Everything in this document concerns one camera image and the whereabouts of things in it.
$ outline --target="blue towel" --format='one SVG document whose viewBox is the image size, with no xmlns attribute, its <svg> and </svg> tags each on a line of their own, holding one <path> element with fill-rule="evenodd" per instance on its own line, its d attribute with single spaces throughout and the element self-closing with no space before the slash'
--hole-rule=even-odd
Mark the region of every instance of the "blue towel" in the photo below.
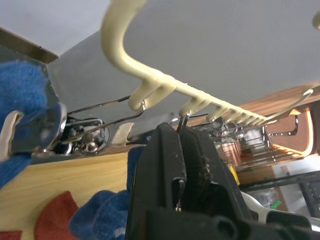
<svg viewBox="0 0 320 240">
<path fill-rule="evenodd" d="M 124 240 L 136 165 L 144 147 L 128 153 L 126 190 L 96 193 L 73 215 L 69 230 L 80 240 Z"/>
<path fill-rule="evenodd" d="M 25 114 L 47 106 L 46 77 L 32 64 L 8 62 L 0 64 L 0 128 L 7 115 L 18 110 Z M 31 162 L 31 156 L 20 154 L 0 162 L 0 189 Z"/>
</svg>

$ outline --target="metal hook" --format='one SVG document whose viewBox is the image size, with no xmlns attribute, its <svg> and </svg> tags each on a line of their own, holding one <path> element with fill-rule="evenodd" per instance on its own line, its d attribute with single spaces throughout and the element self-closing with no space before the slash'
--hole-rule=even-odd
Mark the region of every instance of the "metal hook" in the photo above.
<svg viewBox="0 0 320 240">
<path fill-rule="evenodd" d="M 190 118 L 190 112 L 188 112 L 186 115 L 180 117 L 179 125 L 176 129 L 177 133 L 179 133 L 180 130 L 187 125 L 189 118 Z"/>
</svg>

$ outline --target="red cloth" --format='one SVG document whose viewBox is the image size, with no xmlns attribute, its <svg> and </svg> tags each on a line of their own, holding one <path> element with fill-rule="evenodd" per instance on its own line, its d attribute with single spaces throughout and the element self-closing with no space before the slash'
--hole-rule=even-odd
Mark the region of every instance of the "red cloth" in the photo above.
<svg viewBox="0 0 320 240">
<path fill-rule="evenodd" d="M 35 240 L 76 240 L 69 232 L 69 221 L 78 210 L 71 192 L 54 198 L 41 212 L 34 229 Z"/>
<path fill-rule="evenodd" d="M 0 240 L 21 240 L 22 231 L 0 231 Z"/>
</svg>

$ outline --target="metal clothespin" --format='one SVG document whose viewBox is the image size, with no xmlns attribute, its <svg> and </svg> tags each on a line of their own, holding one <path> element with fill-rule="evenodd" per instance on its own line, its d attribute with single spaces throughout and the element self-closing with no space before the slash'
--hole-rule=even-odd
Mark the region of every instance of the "metal clothespin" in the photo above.
<svg viewBox="0 0 320 240">
<path fill-rule="evenodd" d="M 129 97 L 126 96 L 71 112 L 67 112 L 66 106 L 58 102 L 45 110 L 25 114 L 16 122 L 11 123 L 11 136 L 6 137 L 9 141 L 4 145 L 7 146 L 6 156 L 22 153 L 68 156 L 76 152 L 89 156 L 97 155 L 110 145 L 112 137 L 108 127 L 139 117 L 146 109 L 144 101 L 135 115 L 108 123 L 99 118 L 76 119 L 71 115 L 120 103 L 128 100 Z"/>
</svg>

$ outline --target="cream hanger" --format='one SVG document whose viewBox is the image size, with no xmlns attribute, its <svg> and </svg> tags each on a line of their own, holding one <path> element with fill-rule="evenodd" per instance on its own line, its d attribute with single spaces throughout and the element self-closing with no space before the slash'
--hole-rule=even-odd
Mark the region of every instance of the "cream hanger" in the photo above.
<svg viewBox="0 0 320 240">
<path fill-rule="evenodd" d="M 270 117 L 244 110 L 189 86 L 187 83 L 133 59 L 126 53 L 123 45 L 126 30 L 132 19 L 146 3 L 146 0 L 113 0 L 101 25 L 102 49 L 107 59 L 123 72 L 142 80 L 141 85 L 128 100 L 128 105 L 133 111 L 139 111 L 143 101 L 148 109 L 172 92 L 178 92 L 190 97 L 190 100 L 179 111 L 181 117 L 188 113 L 195 114 L 208 105 L 215 105 L 216 108 L 206 116 L 208 122 L 223 116 L 226 122 L 235 121 L 245 125 L 261 125 L 277 120 L 277 117 L 283 113 L 291 111 L 293 107 L 313 93 L 313 87 L 320 85 L 318 83 L 316 86 L 309 87 L 297 102 Z"/>
</svg>

